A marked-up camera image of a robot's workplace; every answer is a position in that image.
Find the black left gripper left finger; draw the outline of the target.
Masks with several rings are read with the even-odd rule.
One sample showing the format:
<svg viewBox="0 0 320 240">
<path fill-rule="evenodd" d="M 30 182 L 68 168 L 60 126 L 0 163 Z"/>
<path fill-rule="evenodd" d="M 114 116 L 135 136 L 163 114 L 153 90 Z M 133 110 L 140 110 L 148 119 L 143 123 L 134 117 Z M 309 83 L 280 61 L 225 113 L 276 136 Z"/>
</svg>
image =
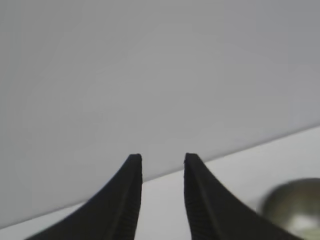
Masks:
<svg viewBox="0 0 320 240">
<path fill-rule="evenodd" d="M 89 201 L 31 240 L 133 240 L 142 198 L 142 156 L 131 154 Z"/>
</svg>

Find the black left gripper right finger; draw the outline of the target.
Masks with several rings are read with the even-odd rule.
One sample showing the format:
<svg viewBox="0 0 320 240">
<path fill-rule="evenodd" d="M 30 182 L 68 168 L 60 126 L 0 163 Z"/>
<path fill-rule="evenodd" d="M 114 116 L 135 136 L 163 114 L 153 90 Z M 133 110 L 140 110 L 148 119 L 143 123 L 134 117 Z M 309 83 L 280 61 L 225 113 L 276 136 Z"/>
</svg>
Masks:
<svg viewBox="0 0 320 240">
<path fill-rule="evenodd" d="M 295 240 L 243 204 L 195 153 L 184 160 L 184 203 L 193 240 Z"/>
</svg>

